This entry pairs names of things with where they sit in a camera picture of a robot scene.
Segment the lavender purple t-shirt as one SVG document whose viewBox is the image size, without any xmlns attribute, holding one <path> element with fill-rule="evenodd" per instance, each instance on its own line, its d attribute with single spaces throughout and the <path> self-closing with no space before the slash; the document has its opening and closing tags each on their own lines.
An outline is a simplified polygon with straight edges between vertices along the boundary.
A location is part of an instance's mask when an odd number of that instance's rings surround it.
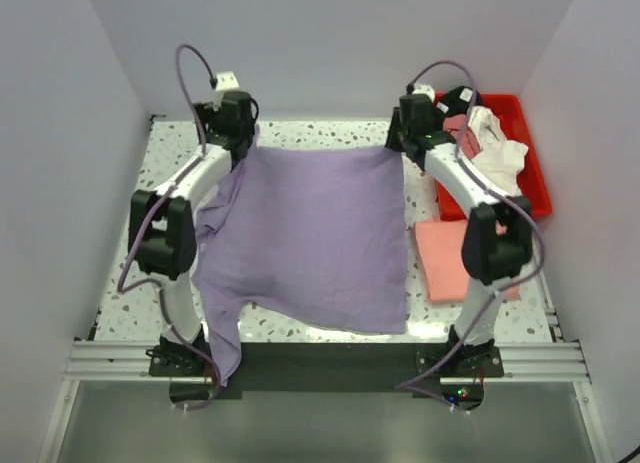
<svg viewBox="0 0 640 463">
<path fill-rule="evenodd" d="M 193 282 L 227 381 L 254 303 L 305 324 L 367 334 L 406 328 L 404 171 L 382 146 L 253 146 L 198 212 Z"/>
</svg>

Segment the aluminium extrusion rail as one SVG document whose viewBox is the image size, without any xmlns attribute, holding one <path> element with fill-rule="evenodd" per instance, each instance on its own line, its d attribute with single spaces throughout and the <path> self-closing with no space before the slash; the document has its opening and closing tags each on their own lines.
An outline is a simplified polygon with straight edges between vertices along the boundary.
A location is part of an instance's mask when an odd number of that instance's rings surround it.
<svg viewBox="0 0 640 463">
<path fill-rule="evenodd" d="M 273 378 L 296 384 L 348 379 L 393 386 L 426 372 L 445 347 L 419 343 L 246 343 L 236 381 Z M 587 382 L 589 372 L 577 343 L 501 344 L 484 357 L 451 360 L 436 372 L 445 382 Z M 149 342 L 80 341 L 66 363 L 68 379 L 128 381 L 158 378 L 176 382 L 209 378 L 208 364 L 190 358 L 170 360 Z"/>
</svg>

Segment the red plastic bin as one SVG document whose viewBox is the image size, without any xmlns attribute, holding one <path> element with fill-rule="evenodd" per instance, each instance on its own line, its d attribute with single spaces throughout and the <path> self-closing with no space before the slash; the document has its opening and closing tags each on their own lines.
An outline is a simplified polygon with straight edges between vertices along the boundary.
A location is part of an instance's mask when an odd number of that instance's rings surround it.
<svg viewBox="0 0 640 463">
<path fill-rule="evenodd" d="M 532 216 L 534 219 L 539 219 L 551 215 L 553 210 L 551 199 L 518 97 L 512 94 L 482 93 L 482 101 L 484 106 L 491 109 L 499 119 L 505 136 L 528 148 L 524 158 L 524 168 L 517 176 L 517 183 L 532 204 Z M 464 213 L 444 186 L 436 183 L 435 188 L 440 219 L 446 221 L 463 219 Z"/>
</svg>

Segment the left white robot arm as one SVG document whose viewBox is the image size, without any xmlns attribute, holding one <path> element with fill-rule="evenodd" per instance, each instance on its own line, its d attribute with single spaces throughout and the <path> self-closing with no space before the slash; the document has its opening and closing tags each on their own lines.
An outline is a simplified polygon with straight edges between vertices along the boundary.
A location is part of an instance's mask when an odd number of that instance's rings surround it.
<svg viewBox="0 0 640 463">
<path fill-rule="evenodd" d="M 194 342 L 203 333 L 190 281 L 197 256 L 194 212 L 246 156 L 259 115 L 257 101 L 242 90 L 226 91 L 195 110 L 204 144 L 167 181 L 131 197 L 128 254 L 117 282 L 121 294 L 144 284 L 154 288 L 161 337 L 178 344 L 171 361 L 185 375 L 200 373 L 207 363 L 207 351 Z"/>
</svg>

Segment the folded salmon pink t-shirt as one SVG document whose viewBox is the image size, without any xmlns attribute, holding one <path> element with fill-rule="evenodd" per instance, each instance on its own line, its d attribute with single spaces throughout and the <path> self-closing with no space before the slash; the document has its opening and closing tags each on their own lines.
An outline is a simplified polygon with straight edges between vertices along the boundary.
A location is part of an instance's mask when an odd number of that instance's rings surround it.
<svg viewBox="0 0 640 463">
<path fill-rule="evenodd" d="M 413 228 L 417 255 L 424 273 L 429 301 L 436 304 L 461 303 L 469 277 L 462 261 L 466 221 L 431 218 Z"/>
</svg>

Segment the black t-shirt with label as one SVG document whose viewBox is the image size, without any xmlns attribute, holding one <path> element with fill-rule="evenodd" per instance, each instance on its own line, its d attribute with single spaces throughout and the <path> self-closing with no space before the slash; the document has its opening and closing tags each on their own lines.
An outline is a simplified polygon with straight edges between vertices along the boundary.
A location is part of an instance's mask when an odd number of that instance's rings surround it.
<svg viewBox="0 0 640 463">
<path fill-rule="evenodd" d="M 484 105 L 483 96 L 467 86 L 458 86 L 438 95 L 435 102 L 437 115 L 444 119 L 466 114 L 470 107 L 477 105 Z"/>
</svg>

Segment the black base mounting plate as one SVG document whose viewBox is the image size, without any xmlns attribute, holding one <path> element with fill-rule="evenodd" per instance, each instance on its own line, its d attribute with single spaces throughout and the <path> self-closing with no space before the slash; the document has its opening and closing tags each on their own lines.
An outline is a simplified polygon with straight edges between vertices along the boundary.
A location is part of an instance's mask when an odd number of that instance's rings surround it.
<svg viewBox="0 0 640 463">
<path fill-rule="evenodd" d="M 240 399 L 245 392 L 387 392 L 434 365 L 446 343 L 244 343 L 239 368 L 227 385 L 208 388 L 210 364 L 184 346 L 162 341 L 146 350 L 154 378 L 196 378 L 172 383 L 174 403 L 204 400 L 209 394 Z"/>
</svg>

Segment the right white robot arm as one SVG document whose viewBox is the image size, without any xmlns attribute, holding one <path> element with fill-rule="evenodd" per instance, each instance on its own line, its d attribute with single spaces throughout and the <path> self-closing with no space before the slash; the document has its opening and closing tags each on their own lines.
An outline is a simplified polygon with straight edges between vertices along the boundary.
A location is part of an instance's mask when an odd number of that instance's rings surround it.
<svg viewBox="0 0 640 463">
<path fill-rule="evenodd" d="M 432 128 L 432 107 L 424 94 L 401 96 L 386 147 L 440 183 L 467 219 L 461 258 L 469 286 L 445 352 L 448 369 L 466 376 L 481 363 L 477 347 L 493 344 L 502 296 L 526 280 L 521 272 L 533 256 L 534 221 L 526 197 L 507 195 L 473 167 L 450 133 Z"/>
</svg>

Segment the dusty pink t-shirt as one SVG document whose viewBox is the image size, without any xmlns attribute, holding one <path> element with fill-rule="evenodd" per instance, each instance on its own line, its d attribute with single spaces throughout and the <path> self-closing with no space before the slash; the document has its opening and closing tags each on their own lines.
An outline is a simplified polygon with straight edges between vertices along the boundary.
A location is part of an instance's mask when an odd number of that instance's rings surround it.
<svg viewBox="0 0 640 463">
<path fill-rule="evenodd" d="M 460 146 L 464 155 L 473 160 L 482 150 L 476 135 L 469 127 L 464 127 L 466 116 L 464 114 L 458 114 L 450 116 L 444 119 L 443 129 L 450 133 L 454 140 L 463 133 Z"/>
</svg>

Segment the white printed t-shirt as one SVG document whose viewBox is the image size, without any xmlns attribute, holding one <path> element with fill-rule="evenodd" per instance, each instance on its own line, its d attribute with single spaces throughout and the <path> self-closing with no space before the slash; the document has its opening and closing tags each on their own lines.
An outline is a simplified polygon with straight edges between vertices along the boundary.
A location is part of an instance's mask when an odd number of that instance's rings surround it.
<svg viewBox="0 0 640 463">
<path fill-rule="evenodd" d="M 491 109 L 474 106 L 468 121 L 465 155 L 493 184 L 510 195 L 522 193 L 517 182 L 524 170 L 528 147 L 509 139 Z"/>
</svg>

